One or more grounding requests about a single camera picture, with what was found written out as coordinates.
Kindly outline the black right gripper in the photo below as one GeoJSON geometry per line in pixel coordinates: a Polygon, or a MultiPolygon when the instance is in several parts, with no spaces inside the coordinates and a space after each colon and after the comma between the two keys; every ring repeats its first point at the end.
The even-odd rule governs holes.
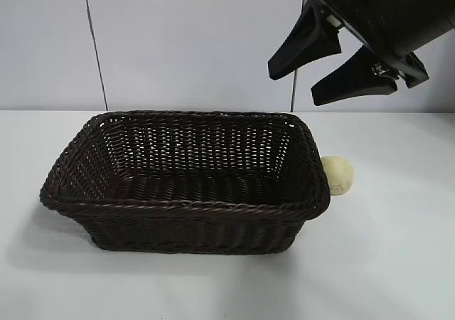
{"type": "MultiPolygon", "coordinates": [[[[315,105],[353,97],[390,95],[397,79],[408,88],[429,79],[417,49],[454,29],[454,0],[318,0],[363,46],[341,67],[317,82],[315,105]]],[[[338,29],[326,20],[317,0],[301,14],[268,61],[269,77],[279,80],[303,65],[339,54],[338,29]]]]}

